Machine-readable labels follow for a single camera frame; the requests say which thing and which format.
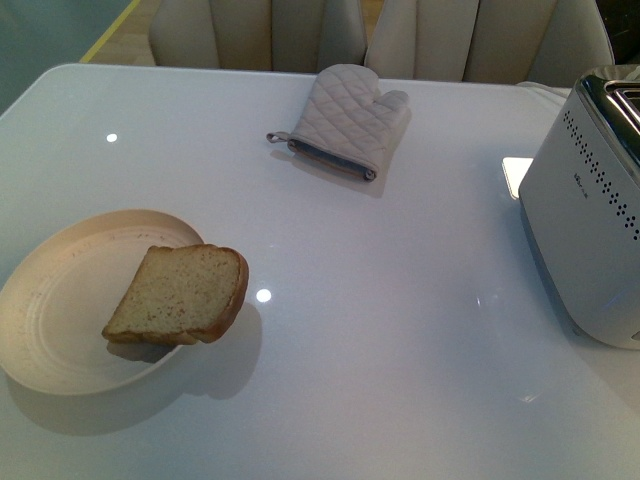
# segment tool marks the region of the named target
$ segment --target chair backrest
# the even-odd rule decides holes
[[[613,62],[594,0],[385,0],[365,59],[381,77],[566,87]]]
[[[149,44],[157,65],[318,72],[367,39],[360,0],[163,0]]]

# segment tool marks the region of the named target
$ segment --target table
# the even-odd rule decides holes
[[[265,139],[313,78],[65,65],[0,118],[0,285],[56,231],[125,208],[251,269],[219,342],[128,387],[61,397],[2,375],[0,478],[634,478],[639,353],[549,300],[502,172],[564,99],[381,80],[411,118],[365,184]]]

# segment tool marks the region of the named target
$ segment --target toaster logo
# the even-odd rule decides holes
[[[578,185],[578,188],[582,192],[582,195],[584,196],[584,198],[589,198],[589,194],[586,192],[586,190],[582,186],[582,179],[580,178],[580,175],[578,175],[577,173],[574,173],[573,179],[576,181],[576,185]]]

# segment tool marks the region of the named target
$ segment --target slice of bread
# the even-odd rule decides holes
[[[249,279],[246,260],[214,245],[150,247],[102,336],[114,343],[210,343],[231,326]]]

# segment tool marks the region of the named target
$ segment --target white toaster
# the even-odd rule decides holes
[[[640,349],[640,66],[578,80],[519,195],[572,320],[601,342]]]

